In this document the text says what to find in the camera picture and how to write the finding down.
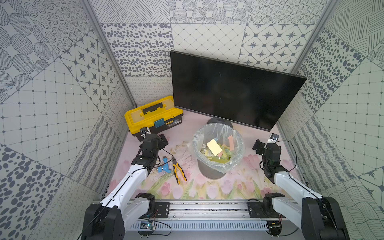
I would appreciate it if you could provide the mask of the yellow sticky note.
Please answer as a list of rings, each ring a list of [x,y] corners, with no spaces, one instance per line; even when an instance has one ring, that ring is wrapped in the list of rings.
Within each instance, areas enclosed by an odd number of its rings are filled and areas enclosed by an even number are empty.
[[[213,153],[214,156],[219,155],[223,151],[215,139],[210,140],[207,143],[207,147]]]

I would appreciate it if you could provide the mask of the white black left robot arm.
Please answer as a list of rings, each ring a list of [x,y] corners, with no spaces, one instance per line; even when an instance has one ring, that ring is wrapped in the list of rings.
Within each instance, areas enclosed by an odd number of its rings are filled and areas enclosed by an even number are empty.
[[[99,204],[90,204],[85,211],[79,240],[122,240],[127,228],[140,217],[151,216],[156,207],[154,195],[135,191],[156,167],[159,151],[169,143],[161,134],[146,134],[139,152],[124,179]]]

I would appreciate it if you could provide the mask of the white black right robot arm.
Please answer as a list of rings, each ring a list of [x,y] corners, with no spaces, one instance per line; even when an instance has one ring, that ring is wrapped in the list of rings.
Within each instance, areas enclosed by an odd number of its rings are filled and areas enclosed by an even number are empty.
[[[253,150],[262,157],[265,176],[288,193],[269,193],[262,203],[263,214],[291,221],[306,240],[348,240],[350,238],[340,205],[299,182],[281,165],[279,135],[271,134],[267,143],[256,140]]]

